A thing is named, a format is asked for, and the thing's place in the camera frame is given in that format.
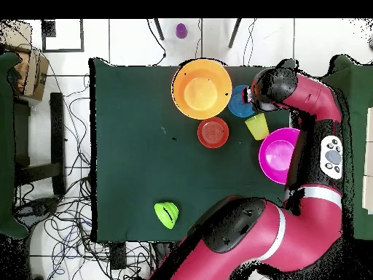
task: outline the robot control buttons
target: robot control buttons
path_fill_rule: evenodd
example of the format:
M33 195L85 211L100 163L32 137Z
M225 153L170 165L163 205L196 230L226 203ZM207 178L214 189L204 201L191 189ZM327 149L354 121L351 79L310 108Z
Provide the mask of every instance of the robot control buttons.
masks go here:
M332 179L342 178L342 149L342 142L336 136L326 136L321 141L320 168Z
M325 154L325 158L333 164L340 164L342 161L342 156L336 150L329 150Z

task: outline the dark green tablecloth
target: dark green tablecloth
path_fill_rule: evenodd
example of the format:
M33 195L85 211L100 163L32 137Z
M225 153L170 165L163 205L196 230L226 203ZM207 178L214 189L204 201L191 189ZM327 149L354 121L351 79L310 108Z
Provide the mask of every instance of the dark green tablecloth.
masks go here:
M283 185L258 162L244 120L219 116L229 139L219 149L197 138L199 120L184 116L170 89L178 67L109 66L95 59L98 241L177 241L208 208L231 194L277 202ZM233 87L250 85L262 68L227 67ZM288 112L266 114L270 131L288 126ZM173 201L179 216L167 229L154 204Z

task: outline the small red bowl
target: small red bowl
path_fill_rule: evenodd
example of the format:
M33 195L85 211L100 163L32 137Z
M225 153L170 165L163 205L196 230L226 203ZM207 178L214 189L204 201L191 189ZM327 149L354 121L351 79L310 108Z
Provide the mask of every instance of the small red bowl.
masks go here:
M227 141L229 128L223 119L212 117L200 123L197 135L203 146L207 148L219 148Z

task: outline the magenta bowl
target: magenta bowl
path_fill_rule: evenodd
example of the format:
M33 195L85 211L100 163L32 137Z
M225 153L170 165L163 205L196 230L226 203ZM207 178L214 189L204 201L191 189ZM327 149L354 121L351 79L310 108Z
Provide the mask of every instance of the magenta bowl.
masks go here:
M298 135L298 129L281 128L267 136L260 146L260 167L266 177L278 184L286 183Z

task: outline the red robot arm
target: red robot arm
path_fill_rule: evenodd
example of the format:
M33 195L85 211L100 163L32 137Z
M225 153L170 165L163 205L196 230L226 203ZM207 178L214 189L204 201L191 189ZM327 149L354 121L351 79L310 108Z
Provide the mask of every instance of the red robot arm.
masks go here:
M288 176L283 207L240 196L218 202L148 280L227 280L251 259L297 271L340 238L342 115L332 90L293 69L271 68L255 77L251 95L257 109L295 109L310 118L291 159L296 175Z

